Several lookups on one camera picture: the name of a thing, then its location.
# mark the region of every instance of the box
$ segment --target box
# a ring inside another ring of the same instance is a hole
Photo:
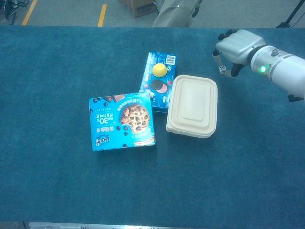
[[[148,92],[92,98],[89,111],[93,151],[155,144]]]
[[[172,94],[173,80],[176,74],[176,65],[178,57],[176,54],[149,52],[140,92],[151,91],[154,98],[152,99],[152,111],[167,113],[169,101]],[[153,67],[157,63],[165,65],[167,73],[164,77],[153,75]]]
[[[135,18],[157,9],[153,0],[121,0],[121,2]]]
[[[179,75],[167,114],[168,132],[208,138],[216,130],[218,89],[207,78]]]

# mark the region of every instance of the person's leg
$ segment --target person's leg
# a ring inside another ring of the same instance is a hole
[[[153,27],[189,27],[201,0],[155,0],[159,15]]]

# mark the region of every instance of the white robotic arm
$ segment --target white robotic arm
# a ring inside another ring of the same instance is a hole
[[[221,74],[235,77],[249,65],[254,72],[288,91],[290,102],[304,100],[304,59],[266,45],[262,37],[246,30],[229,30],[218,39],[221,41],[216,44],[213,57]],[[232,70],[222,64],[221,55],[233,63]]]

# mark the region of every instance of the plastic food container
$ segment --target plastic food container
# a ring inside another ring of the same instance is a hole
[[[216,130],[217,97],[213,80],[179,75],[173,82],[166,130],[192,137],[210,137]]]

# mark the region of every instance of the chocolate chip cookie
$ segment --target chocolate chip cookie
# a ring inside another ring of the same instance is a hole
[[[145,130],[148,127],[149,120],[147,109],[139,104],[126,107],[121,116],[121,124],[129,125],[134,134]]]

